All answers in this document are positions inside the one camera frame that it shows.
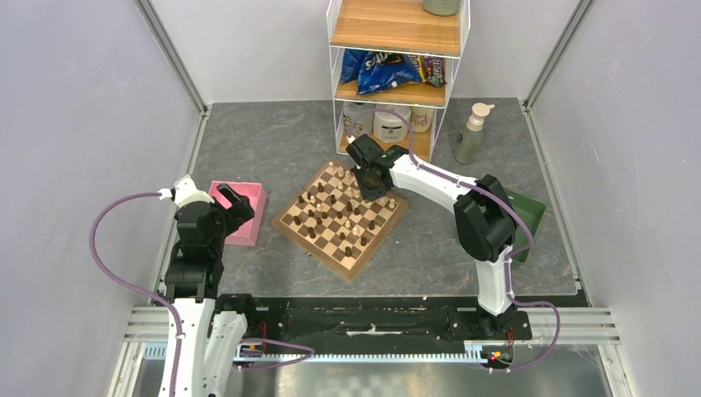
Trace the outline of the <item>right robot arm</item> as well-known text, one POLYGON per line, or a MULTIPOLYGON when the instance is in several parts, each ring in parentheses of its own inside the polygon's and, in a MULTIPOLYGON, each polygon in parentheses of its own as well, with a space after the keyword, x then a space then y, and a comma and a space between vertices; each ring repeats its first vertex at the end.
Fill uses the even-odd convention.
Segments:
POLYGON ((516 313, 511 283, 511 259, 518 252, 516 233, 522 230, 532 246, 533 234, 518 216, 500 181, 457 175, 419 159, 393 145, 383 149, 368 135, 348 137, 346 151, 355 165, 352 173, 367 201, 406 189, 447 209, 455 219, 458 241, 474 258, 478 282, 476 329, 487 338, 505 333, 516 313))

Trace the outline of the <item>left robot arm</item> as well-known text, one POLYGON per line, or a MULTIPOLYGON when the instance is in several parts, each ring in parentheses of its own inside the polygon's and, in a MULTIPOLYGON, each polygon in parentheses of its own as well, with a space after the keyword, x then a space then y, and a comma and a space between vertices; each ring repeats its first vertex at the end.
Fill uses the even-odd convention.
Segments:
POLYGON ((166 361, 174 369, 163 375, 162 396, 223 396, 242 338, 260 325, 248 294, 218 295, 226 238, 255 216, 250 200, 221 183, 222 206, 185 175, 170 193, 179 239, 165 273, 169 315, 166 361))

